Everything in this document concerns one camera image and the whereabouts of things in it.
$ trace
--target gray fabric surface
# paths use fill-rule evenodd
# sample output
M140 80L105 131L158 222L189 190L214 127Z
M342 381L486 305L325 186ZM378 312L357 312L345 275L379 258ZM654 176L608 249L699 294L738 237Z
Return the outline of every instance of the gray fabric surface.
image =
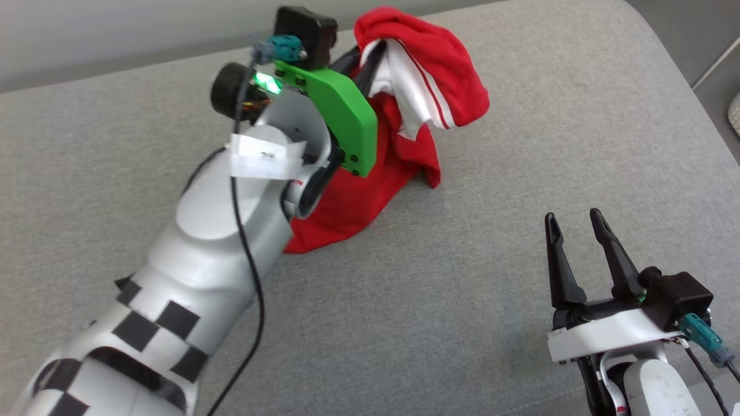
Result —
M589 296L611 286L588 220L599 207L638 267L716 293L716 328L740 350L740 168L642 18L621 0L516 0L429 19L468 46L491 110L436 133L439 189L414 180L351 240L283 257L263 345L220 414L584 414L576 368L547 350L547 211ZM208 92L244 58L0 95L0 408L144 260L229 136ZM201 414L256 321L210 363Z

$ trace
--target white wall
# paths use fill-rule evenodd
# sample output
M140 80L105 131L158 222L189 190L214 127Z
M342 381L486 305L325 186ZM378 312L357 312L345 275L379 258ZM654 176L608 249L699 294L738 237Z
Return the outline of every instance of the white wall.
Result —
M245 47L278 6L302 4L343 27L383 0L0 0L0 92ZM484 3L466 0L465 4ZM413 13L461 7L396 0Z

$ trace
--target green 3d-printed part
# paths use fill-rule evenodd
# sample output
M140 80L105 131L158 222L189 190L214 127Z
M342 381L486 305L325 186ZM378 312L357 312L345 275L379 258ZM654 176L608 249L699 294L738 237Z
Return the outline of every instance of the green 3d-printed part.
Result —
M377 157L377 116L354 82L329 68L308 71L276 61L275 69L316 105L345 153L342 167L366 177Z

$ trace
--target gray floor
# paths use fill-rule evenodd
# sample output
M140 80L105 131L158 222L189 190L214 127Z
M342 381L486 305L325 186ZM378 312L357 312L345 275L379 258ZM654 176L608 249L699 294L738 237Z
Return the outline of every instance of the gray floor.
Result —
M627 0L653 28L686 81L694 85L740 38L740 1ZM740 92L740 50L724 60L695 90L735 159L740 137L727 121L727 106Z
M722 375L714 377L714 386L722 396L724 407L730 411L731 415L740 415L738 411L733 413L733 408L740 408L740 386L729 371L724 370ZM702 415L719 415L720 410L717 401L712 395L709 386L706 383L699 383L689 387L691 396L696 401L699 411Z

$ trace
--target wire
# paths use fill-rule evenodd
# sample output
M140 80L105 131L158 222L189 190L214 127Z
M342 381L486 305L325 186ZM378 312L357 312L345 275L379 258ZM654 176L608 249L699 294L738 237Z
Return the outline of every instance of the wire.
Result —
M727 369L729 369L730 372L733 373L733 375L735 376L735 380L740 383L740 372L738 372L738 369L735 368L735 364L733 364L732 361L727 363Z
M714 398L717 400L719 409L722 410L722 414L724 416L730 416L730 413L727 411L727 408L724 407L724 401L722 400L722 396L719 394L719 392L717 391L717 388L714 386L712 377L710 377L709 374L707 374L707 372L704 370L704 367L702 366L702 363L699 362L699 359L696 358L696 355L694 355L693 351L691 351L691 347L689 347L689 343L686 342L686 340L683 338L679 338L679 343L686 350L686 354L689 355L689 358L691 358L691 360L693 361L694 365L696 366L696 369L699 370L699 374L702 375L702 377L704 378L704 381L707 382L707 385L709 386L709 390L712 391L712 395L714 395Z
M249 71L245 74L244 80L241 83L241 88L239 89L239 93L237 95L236 105L235 105L235 111L234 111L234 128L232 132L234 134L239 134L241 132L241 114L243 110L243 103L246 101L246 91L249 86L249 81L252 79L253 76L255 76L255 73L257 72L255 69L256 62L259 59L258 53L255 52L255 54L252 56L252 63L249 65ZM241 365L237 370L234 372L234 375L232 375L231 380L227 383L226 387L221 390L221 393L218 395L218 398L211 406L211 409L208 411L206 416L213 416L214 413L216 413L216 410L218 410L218 407L221 405L221 402L223 402L223 399L226 397L227 394L229 394L229 391L231 391L232 387L238 380L241 373L244 371L246 366L249 364L249 362L252 360L252 357L255 356L255 353L257 352L257 348L260 346L260 341L262 340L262 332L265 327L265 300L262 293L262 283L260 282L260 276L257 271L257 264L255 263L255 259L252 257L252 251L249 249L249 242L246 238L246 232L244 231L244 225L241 221L241 214L239 213L239 195L237 193L237 178L231 177L231 196L232 196L232 206L234 208L234 219L236 220L236 225L239 230L239 240L241 241L241 246L244 249L244 254L246 255L246 259L249 262L249 269L252 272L252 282L255 285L255 292L257 293L257 303L259 307L259 323L257 326L257 334L255 336L255 341L252 344L252 348L249 349L249 353L247 353L246 357L244 358L244 361L242 361Z
M185 189L183 189L183 193L181 195L184 195L185 192L187 192L187 190L190 189L190 186L195 181L195 179L198 177L198 175L201 173L201 170L203 170L203 168L206 167L206 165L211 163L211 161L213 161L213 159L215 159L216 156L220 155L224 150L226 150L225 147L219 147L218 149L214 150L213 152L211 152L210 155L208 155L208 157L206 157L198 165L198 167L195 168L195 171L193 171L193 173L190 174L190 178L188 178L187 184L185 184Z

